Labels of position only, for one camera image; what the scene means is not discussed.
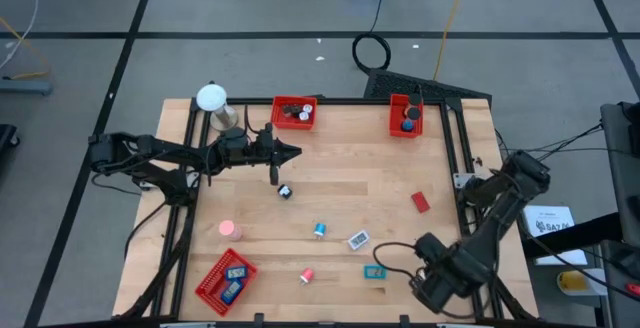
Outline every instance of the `red plastic basket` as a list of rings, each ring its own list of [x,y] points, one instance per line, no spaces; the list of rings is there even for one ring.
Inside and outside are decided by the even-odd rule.
[[[285,117],[282,107],[290,104],[305,105],[311,104],[313,111],[311,117],[306,122],[296,117]],[[316,120],[318,114],[318,100],[313,97],[296,97],[296,96],[275,96],[273,98],[273,108],[271,109],[271,123],[281,129],[306,129],[310,130]]]
[[[389,115],[389,133],[394,137],[406,137],[415,138],[422,135],[422,117],[423,117],[423,104],[420,103],[418,109],[420,110],[420,119],[415,122],[415,126],[411,132],[405,132],[400,127],[402,121],[405,120],[404,109],[409,103],[409,96],[406,94],[392,94],[391,95],[391,113]]]
[[[224,271],[229,267],[237,266],[247,267],[247,278],[242,279],[244,288],[238,293],[236,299],[227,305],[220,299],[222,292],[227,288],[228,281],[224,279]],[[258,273],[258,269],[253,266],[249,261],[244,259],[240,254],[236,253],[233,249],[229,248],[220,257],[218,263],[211,268],[206,277],[200,282],[198,288],[196,288],[196,295],[200,297],[211,309],[216,311],[221,317],[227,315],[231,307],[240,299],[240,296],[247,291],[249,284],[253,281]]]

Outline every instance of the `wooden tabletop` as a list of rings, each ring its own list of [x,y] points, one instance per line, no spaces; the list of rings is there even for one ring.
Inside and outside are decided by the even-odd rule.
[[[182,143],[190,101],[166,100],[156,137]],[[501,167],[493,122],[485,100],[463,100],[471,152],[481,157],[482,174]],[[243,107],[236,107],[240,116]],[[271,106],[251,105],[254,129],[268,122]],[[388,133],[388,107],[328,106],[317,109],[312,131],[275,129],[283,142],[301,147],[302,155],[280,169],[280,183],[293,190],[285,201],[269,184],[266,166],[237,167],[206,180],[200,189],[191,241],[180,319],[253,320],[256,312],[268,321],[397,322],[408,314],[412,322],[450,319],[432,313],[412,295],[407,277],[391,273],[386,280],[365,280],[363,267],[375,264],[371,252],[379,243],[413,243],[427,232],[445,245],[460,238],[453,189],[438,107],[425,107],[424,133],[415,139]],[[201,127],[202,114],[197,127]],[[458,165],[464,171],[455,126]],[[210,132],[210,141],[217,134]],[[420,214],[410,199],[421,191],[431,210]],[[159,191],[143,194],[136,222],[163,200]],[[131,242],[114,314],[122,313],[147,286],[159,265],[169,209],[145,225]],[[222,239],[218,224],[231,219],[241,225],[238,242]],[[313,228],[327,226],[324,239]],[[352,251],[347,239],[365,229],[371,241]],[[259,273],[228,315],[219,317],[194,293],[197,285],[227,249],[233,248],[257,266]],[[514,225],[501,242],[500,277],[530,313],[537,315],[531,282]],[[414,272],[423,263],[403,247],[385,247],[380,259],[392,267]],[[299,275],[315,271],[311,284]],[[163,312],[169,311],[173,276],[168,279]],[[471,312],[469,299],[454,297],[446,309]]]

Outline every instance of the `gray floor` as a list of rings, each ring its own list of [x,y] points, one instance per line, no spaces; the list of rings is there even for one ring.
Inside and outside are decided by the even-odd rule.
[[[41,0],[35,31],[127,31],[138,0]],[[384,0],[380,30],[441,30],[453,0]],[[0,0],[16,28],[33,0]],[[8,2],[19,2],[9,5]],[[605,0],[620,31],[640,31],[637,0]],[[377,0],[150,0],[141,31],[339,31],[368,29]],[[605,31],[592,0],[462,0],[456,31]],[[0,41],[3,50],[8,41]],[[105,92],[120,40],[33,40],[53,66],[50,97],[0,95],[0,122],[23,143],[0,177],[0,316],[20,326],[33,298]],[[438,40],[392,39],[392,71],[430,78]],[[634,59],[640,42],[626,41]],[[381,52],[362,44],[366,64]],[[316,61],[318,56],[324,61]],[[2,75],[37,68],[22,51]],[[366,76],[351,40],[137,40],[107,131],[153,133],[166,98],[191,97],[214,79],[233,97],[317,94],[361,97]],[[450,40],[439,80],[493,95],[494,121],[510,147],[528,148],[595,125],[603,103],[637,99],[609,40]],[[576,147],[600,147],[591,136]],[[537,203],[568,205],[578,222],[615,209],[606,154],[557,154],[552,187]],[[114,178],[126,184],[126,179]],[[122,269],[137,199],[88,186],[41,323],[106,319]],[[532,268],[541,315],[593,325],[593,311],[567,303],[557,268]]]

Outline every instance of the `pink object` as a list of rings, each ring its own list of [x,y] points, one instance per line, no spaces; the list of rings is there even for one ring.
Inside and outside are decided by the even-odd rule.
[[[312,279],[313,271],[311,270],[311,268],[306,268],[304,271],[302,271],[302,274],[300,275],[300,282],[302,284],[307,284],[311,282]]]
[[[235,223],[230,220],[222,221],[220,223],[219,230],[220,234],[227,237],[227,239],[231,241],[237,241],[242,238],[242,230],[240,230],[240,227],[235,225]]]

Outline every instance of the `white ball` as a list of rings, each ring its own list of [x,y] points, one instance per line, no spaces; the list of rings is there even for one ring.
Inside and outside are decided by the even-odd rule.
[[[200,88],[196,95],[198,107],[204,111],[220,109],[227,101],[227,92],[217,84],[207,84]]]

